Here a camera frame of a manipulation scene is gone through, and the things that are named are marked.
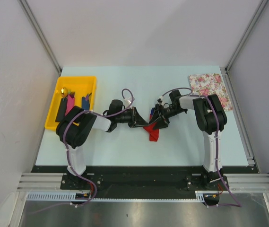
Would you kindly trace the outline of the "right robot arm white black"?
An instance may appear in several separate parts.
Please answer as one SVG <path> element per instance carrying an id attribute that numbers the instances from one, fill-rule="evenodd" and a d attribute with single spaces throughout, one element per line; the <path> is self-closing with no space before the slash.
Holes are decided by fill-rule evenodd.
<path id="1" fill-rule="evenodd" d="M 167 128 L 169 119 L 181 113 L 193 110 L 199 130 L 204 139 L 204 161 L 201 172 L 200 184 L 207 190 L 212 190 L 223 181 L 223 167 L 220 158 L 221 134 L 227 123 L 226 113 L 216 94 L 182 95 L 178 88 L 167 92 L 171 103 L 168 107 L 162 104 L 163 96 L 157 100 L 149 126 L 152 129 Z"/>

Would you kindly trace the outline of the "red paper napkin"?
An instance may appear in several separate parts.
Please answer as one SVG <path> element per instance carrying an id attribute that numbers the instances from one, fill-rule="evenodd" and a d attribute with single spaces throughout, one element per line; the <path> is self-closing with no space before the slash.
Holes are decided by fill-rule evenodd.
<path id="1" fill-rule="evenodd" d="M 159 129 L 154 129 L 156 123 L 143 126 L 143 129 L 149 134 L 149 141 L 157 142 L 159 139 Z"/>

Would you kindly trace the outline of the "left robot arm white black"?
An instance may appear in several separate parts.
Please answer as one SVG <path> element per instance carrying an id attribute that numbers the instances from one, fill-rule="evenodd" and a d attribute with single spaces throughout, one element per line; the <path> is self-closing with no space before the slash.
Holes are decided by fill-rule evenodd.
<path id="1" fill-rule="evenodd" d="M 56 128 L 56 134 L 66 147 L 67 170 L 73 174 L 71 184 L 77 189 L 87 185 L 83 156 L 77 151 L 87 140 L 92 129 L 112 132 L 119 123 L 126 123 L 130 128 L 147 126 L 136 107 L 125 107 L 121 100 L 114 99 L 109 109 L 99 115 L 91 110 L 74 106 Z"/>

